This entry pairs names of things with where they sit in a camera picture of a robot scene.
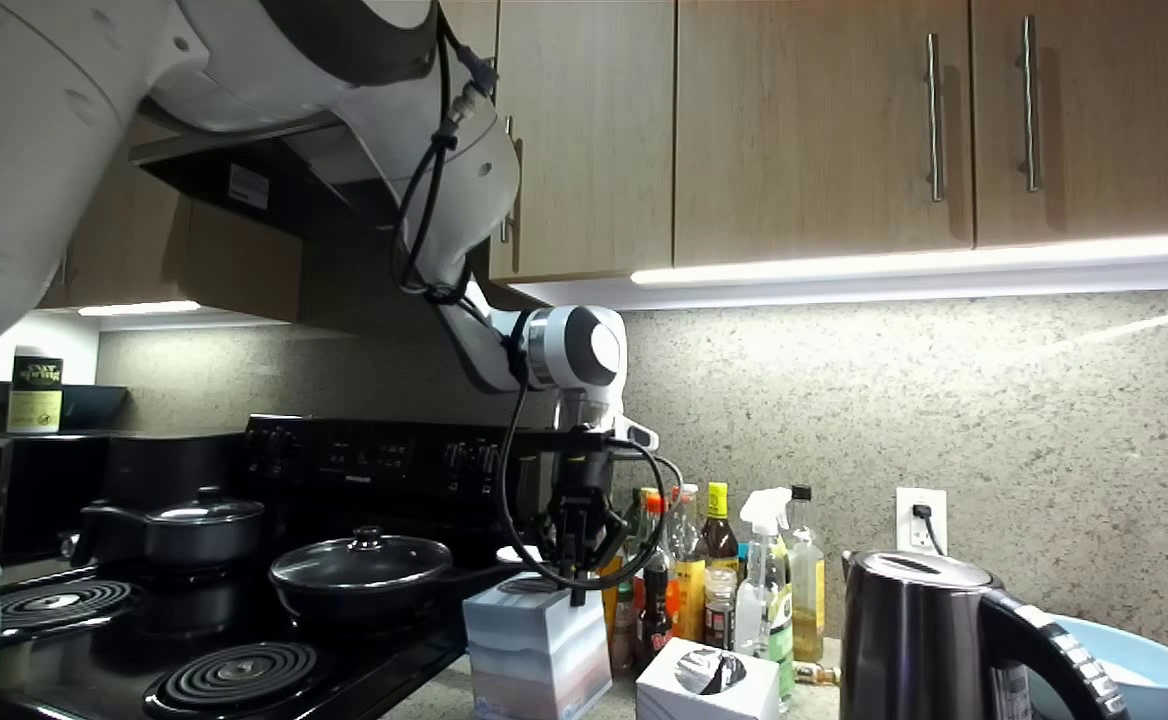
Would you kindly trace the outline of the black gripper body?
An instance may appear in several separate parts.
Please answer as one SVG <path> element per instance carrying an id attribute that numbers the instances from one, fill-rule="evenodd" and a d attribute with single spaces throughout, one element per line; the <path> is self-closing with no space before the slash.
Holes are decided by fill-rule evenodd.
<path id="1" fill-rule="evenodd" d="M 593 436 L 559 444 L 552 518 L 564 553 L 602 553 L 613 541 L 613 450 Z"/>

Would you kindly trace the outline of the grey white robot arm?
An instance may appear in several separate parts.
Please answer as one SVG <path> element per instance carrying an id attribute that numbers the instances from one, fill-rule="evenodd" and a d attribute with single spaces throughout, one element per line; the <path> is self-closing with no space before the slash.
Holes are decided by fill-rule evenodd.
<path id="1" fill-rule="evenodd" d="M 434 0 L 0 0 L 0 334 L 27 314 L 140 106 L 184 130 L 335 118 L 387 184 L 403 288 L 496 391 L 564 391 L 624 436 L 629 340 L 602 308 L 508 311 L 467 272 L 519 195 L 491 66 Z"/>

